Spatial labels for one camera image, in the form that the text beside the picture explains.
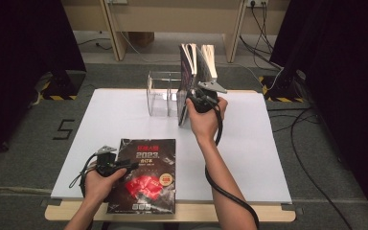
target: person's left hand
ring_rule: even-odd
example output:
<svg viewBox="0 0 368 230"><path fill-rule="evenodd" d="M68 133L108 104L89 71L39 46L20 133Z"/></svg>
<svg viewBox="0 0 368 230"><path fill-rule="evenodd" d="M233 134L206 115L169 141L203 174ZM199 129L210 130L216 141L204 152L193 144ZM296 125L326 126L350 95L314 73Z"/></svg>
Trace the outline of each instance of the person's left hand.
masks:
<svg viewBox="0 0 368 230"><path fill-rule="evenodd" d="M95 170L88 172L85 178L85 199L103 202L115 182L126 172L127 169L120 169L108 177L101 176Z"/></svg>

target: standing book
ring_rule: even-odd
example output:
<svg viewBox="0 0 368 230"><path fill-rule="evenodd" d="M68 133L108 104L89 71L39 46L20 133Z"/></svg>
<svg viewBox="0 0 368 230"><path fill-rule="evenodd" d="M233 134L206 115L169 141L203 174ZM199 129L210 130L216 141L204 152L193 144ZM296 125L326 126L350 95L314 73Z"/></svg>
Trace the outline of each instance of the standing book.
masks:
<svg viewBox="0 0 368 230"><path fill-rule="evenodd" d="M218 74L215 67L215 48L213 45L181 44L181 83L177 92L178 125L182 126L187 117L185 100L197 84L206 81L216 81Z"/></svg>
<svg viewBox="0 0 368 230"><path fill-rule="evenodd" d="M175 139L122 139L118 161L138 162L111 191L107 213L175 213Z"/></svg>

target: black partition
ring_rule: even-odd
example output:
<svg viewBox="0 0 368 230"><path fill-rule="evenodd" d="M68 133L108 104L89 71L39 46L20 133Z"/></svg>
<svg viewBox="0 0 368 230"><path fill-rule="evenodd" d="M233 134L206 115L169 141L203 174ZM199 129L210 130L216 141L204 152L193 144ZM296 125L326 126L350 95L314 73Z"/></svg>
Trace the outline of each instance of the black partition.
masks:
<svg viewBox="0 0 368 230"><path fill-rule="evenodd" d="M0 1L0 145L47 72L85 71L61 1Z"/></svg>
<svg viewBox="0 0 368 230"><path fill-rule="evenodd" d="M368 4L322 1L328 11L317 13L314 2L321 1L290 1L271 60L291 66L293 77L296 69L305 72L337 154L368 199ZM313 14L323 22L314 37L303 33ZM308 47L293 56L299 41Z"/></svg>

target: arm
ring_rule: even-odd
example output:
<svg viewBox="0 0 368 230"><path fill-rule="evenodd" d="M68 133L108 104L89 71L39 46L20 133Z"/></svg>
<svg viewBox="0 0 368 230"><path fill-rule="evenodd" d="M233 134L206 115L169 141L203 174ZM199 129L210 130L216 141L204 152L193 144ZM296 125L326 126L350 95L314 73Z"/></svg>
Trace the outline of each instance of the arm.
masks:
<svg viewBox="0 0 368 230"><path fill-rule="evenodd" d="M222 119L228 102L219 98L219 108ZM187 107L191 120L191 129L205 159L206 167L212 179L225 191L245 201L225 162L220 156L214 135L218 129L216 114L213 110L207 113L197 113L191 100L187 99ZM252 215L233 202L212 189L214 204L218 221L222 229L257 229Z"/></svg>
<svg viewBox="0 0 368 230"><path fill-rule="evenodd" d="M113 184L121 178L127 169L116 171L109 177L102 177L95 170L89 172L85 179L85 198L79 210L65 226L65 230L85 230L97 213Z"/></svg>

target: forearm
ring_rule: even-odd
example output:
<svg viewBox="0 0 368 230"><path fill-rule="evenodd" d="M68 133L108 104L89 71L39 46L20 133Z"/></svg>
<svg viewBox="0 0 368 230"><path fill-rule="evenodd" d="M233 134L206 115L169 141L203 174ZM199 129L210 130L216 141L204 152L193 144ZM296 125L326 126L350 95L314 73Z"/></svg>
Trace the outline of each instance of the forearm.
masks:
<svg viewBox="0 0 368 230"><path fill-rule="evenodd" d="M214 140L197 140L211 178L223 190L245 201L234 177L226 167ZM252 215L228 197L212 189L219 224L222 229L255 229Z"/></svg>
<svg viewBox="0 0 368 230"><path fill-rule="evenodd" d="M64 230L85 230L91 223L100 206L101 203L98 201L85 199Z"/></svg>

